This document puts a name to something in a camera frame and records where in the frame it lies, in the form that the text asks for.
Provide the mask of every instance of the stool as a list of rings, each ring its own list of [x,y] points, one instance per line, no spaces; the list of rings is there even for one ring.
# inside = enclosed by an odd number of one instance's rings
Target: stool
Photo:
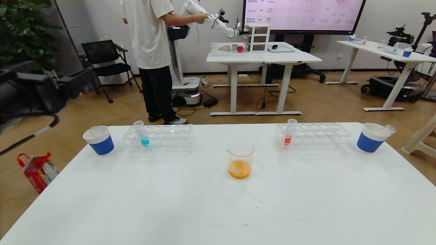
[[[436,114],[430,119],[430,121],[420,130],[418,130],[401,148],[402,151],[409,154],[415,150],[420,150],[425,154],[428,154],[436,158],[436,149],[424,143],[427,137],[436,137],[434,130],[436,129]]]

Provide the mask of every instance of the black office chair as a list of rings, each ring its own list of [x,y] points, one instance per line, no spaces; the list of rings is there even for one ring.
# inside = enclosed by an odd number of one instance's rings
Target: black office chair
[[[126,52],[128,50],[126,49],[119,49],[121,52],[123,52],[123,55],[121,56],[112,40],[105,40],[105,41],[98,41],[98,42],[91,42],[91,43],[84,43],[82,44],[83,50],[85,51],[87,61],[91,64],[94,74],[97,78],[97,81],[99,82],[100,86],[97,88],[95,87],[95,92],[97,94],[100,94],[99,88],[102,88],[103,93],[105,93],[106,98],[108,99],[109,103],[113,103],[113,100],[111,100],[103,87],[102,83],[100,82],[100,77],[105,76],[111,76],[116,74],[121,74],[123,72],[127,72],[127,79],[129,81],[129,85],[132,85],[132,82],[130,81],[129,72],[132,74],[133,79],[135,80],[136,85],[138,86],[139,92],[142,93],[142,89],[140,88],[138,82],[136,81],[135,76],[133,75],[132,68],[130,65],[127,64],[126,60]],[[103,67],[94,67],[94,64],[100,64],[110,61],[115,61],[118,58],[120,58],[124,61],[123,63],[116,63],[113,65],[107,65]]]

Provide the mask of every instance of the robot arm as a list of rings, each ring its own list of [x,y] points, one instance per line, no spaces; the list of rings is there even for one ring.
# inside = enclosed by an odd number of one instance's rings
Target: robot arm
[[[212,29],[218,30],[226,34],[228,38],[234,38],[245,34],[245,32],[243,31],[227,27],[227,25],[224,23],[226,20],[222,17],[220,13],[216,13],[214,15],[209,14],[202,6],[200,6],[200,2],[198,0],[185,0],[182,9],[182,15],[197,14],[199,12],[202,12],[209,16],[209,18],[206,19],[205,22],[209,23]]]

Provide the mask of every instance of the small blue cup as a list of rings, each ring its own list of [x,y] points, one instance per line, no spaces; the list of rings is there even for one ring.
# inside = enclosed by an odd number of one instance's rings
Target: small blue cup
[[[104,156],[114,149],[109,128],[106,126],[94,126],[83,134],[83,139],[88,142],[97,155]]]
[[[383,127],[375,123],[365,123],[360,133],[357,146],[364,152],[374,153],[393,133],[394,127]]]
[[[410,57],[410,55],[412,54],[412,52],[413,52],[413,49],[412,49],[412,48],[406,48],[406,49],[404,50],[403,57]]]

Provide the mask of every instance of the green leaves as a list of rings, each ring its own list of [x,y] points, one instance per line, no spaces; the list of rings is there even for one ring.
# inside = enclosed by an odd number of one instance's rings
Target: green leaves
[[[32,57],[33,59],[41,58],[44,55],[44,50],[41,47],[39,48],[25,47],[24,52],[28,56]]]
[[[34,60],[46,70],[56,69],[58,49],[52,45],[57,39],[48,31],[62,27],[45,23],[49,15],[40,10],[49,8],[50,0],[0,0],[0,67]]]
[[[11,23],[10,25],[10,33],[13,36],[26,35],[29,31],[30,31],[30,24],[25,20],[22,20],[18,23]]]
[[[7,5],[6,4],[0,4],[0,17],[3,17],[6,15],[7,11]]]
[[[18,7],[22,9],[28,9],[28,10],[39,10],[41,8],[49,9],[51,8],[51,1],[20,1],[18,3]]]

